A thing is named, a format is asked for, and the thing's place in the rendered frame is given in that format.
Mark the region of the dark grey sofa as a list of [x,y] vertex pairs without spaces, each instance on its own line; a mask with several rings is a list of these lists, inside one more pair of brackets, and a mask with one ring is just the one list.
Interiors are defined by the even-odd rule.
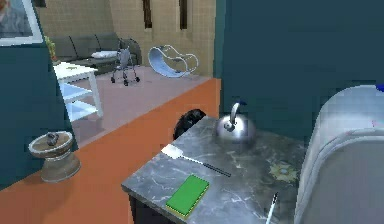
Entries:
[[67,35],[51,37],[55,44],[55,54],[61,62],[95,68],[96,75],[109,73],[117,65],[117,57],[94,58],[93,53],[117,51],[129,48],[133,64],[142,64],[142,52],[139,44],[132,38],[119,38],[115,32],[88,35]]

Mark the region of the green house plant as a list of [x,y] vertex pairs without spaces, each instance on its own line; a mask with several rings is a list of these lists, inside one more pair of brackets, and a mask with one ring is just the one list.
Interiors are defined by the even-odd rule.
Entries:
[[51,60],[52,61],[56,61],[57,60],[57,56],[56,56],[55,43],[48,36],[45,36],[45,42],[46,42],[46,45],[47,45],[47,48],[48,48]]

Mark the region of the white pen with black tip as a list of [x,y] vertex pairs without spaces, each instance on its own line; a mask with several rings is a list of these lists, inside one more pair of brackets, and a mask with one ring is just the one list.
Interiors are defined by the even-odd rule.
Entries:
[[272,219],[272,216],[273,216],[273,212],[274,212],[274,209],[275,209],[275,205],[276,205],[276,202],[277,202],[278,195],[279,195],[279,192],[276,192],[273,195],[271,206],[270,206],[270,209],[268,211],[268,215],[267,215],[267,219],[266,219],[265,224],[270,224],[270,222],[271,222],[271,219]]

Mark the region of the grey wheeled walker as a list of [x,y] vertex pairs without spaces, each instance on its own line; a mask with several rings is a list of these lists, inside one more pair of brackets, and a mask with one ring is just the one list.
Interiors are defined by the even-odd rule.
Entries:
[[[113,70],[112,76],[110,78],[111,82],[112,83],[116,82],[116,73],[118,71],[122,73],[123,84],[125,86],[128,86],[132,81],[136,83],[140,82],[140,78],[137,76],[135,65],[133,63],[133,59],[132,59],[129,48],[120,49],[117,52],[117,59],[119,64],[116,65]],[[134,79],[132,81],[128,79],[128,73],[127,73],[128,69],[131,69],[134,73]]]

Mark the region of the pale blue rocking chair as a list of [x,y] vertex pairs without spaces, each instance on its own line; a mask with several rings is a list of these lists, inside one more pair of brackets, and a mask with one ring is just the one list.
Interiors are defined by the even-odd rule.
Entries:
[[[181,62],[184,68],[172,68],[166,60]],[[155,72],[168,78],[191,75],[199,66],[199,59],[195,54],[182,54],[169,44],[152,47],[148,52],[148,62]]]

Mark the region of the steel kettle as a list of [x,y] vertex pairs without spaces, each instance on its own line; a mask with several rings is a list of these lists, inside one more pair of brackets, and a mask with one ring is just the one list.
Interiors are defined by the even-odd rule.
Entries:
[[229,114],[220,117],[216,123],[213,135],[218,142],[223,144],[252,145],[256,139],[256,128],[254,123],[239,112],[241,106],[246,105],[244,101],[233,104]]

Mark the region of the framed wall picture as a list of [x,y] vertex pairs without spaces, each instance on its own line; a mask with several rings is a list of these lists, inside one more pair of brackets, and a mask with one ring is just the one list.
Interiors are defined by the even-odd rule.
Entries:
[[0,46],[42,42],[33,0],[0,0]]

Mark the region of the green sponge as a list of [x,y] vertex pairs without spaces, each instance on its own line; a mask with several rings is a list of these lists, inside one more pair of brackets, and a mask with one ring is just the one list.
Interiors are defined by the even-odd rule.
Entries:
[[172,194],[165,206],[179,216],[186,218],[203,197],[209,186],[208,181],[196,175],[190,175]]

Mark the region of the dark narrow window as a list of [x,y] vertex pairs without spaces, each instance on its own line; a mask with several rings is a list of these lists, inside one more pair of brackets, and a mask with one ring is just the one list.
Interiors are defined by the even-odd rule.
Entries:
[[179,0],[179,12],[180,12],[180,29],[184,30],[188,26],[188,2],[187,0]]
[[152,28],[150,0],[142,0],[145,29]]

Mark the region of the black round bin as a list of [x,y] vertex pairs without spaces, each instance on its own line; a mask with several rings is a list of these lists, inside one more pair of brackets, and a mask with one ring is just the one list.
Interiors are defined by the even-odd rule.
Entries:
[[175,125],[173,139],[176,140],[206,115],[201,109],[192,109],[183,114]]

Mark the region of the yellow green flat object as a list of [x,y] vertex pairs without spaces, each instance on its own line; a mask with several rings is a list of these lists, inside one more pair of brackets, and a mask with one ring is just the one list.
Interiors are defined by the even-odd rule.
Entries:
[[291,183],[298,178],[298,172],[290,165],[276,163],[270,166],[269,173],[278,181]]

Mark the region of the white pillow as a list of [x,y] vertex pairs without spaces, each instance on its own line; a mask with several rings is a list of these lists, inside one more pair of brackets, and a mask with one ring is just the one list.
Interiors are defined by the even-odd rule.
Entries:
[[91,54],[92,58],[95,59],[106,59],[116,57],[118,51],[98,51]]

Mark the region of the white shelf table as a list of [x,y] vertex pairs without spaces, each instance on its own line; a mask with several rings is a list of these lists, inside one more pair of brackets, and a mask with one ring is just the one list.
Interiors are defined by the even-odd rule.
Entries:
[[[54,66],[54,71],[71,122],[93,113],[103,116],[95,77],[96,68],[61,62]],[[89,89],[73,85],[73,82],[83,79],[89,81]]]

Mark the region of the grey marble counter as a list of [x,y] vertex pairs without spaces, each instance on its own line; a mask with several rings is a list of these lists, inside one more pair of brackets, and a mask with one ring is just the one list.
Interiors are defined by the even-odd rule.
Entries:
[[[172,159],[158,153],[122,182],[129,195],[134,224],[265,224],[273,195],[279,192],[271,224],[294,224],[299,177],[276,180],[270,166],[290,164],[300,171],[303,144],[274,133],[260,131],[249,150],[223,149],[213,139],[216,120],[204,117],[172,144],[184,155],[231,174],[222,175],[198,163]],[[185,179],[194,174],[210,186],[187,218],[165,204]]]

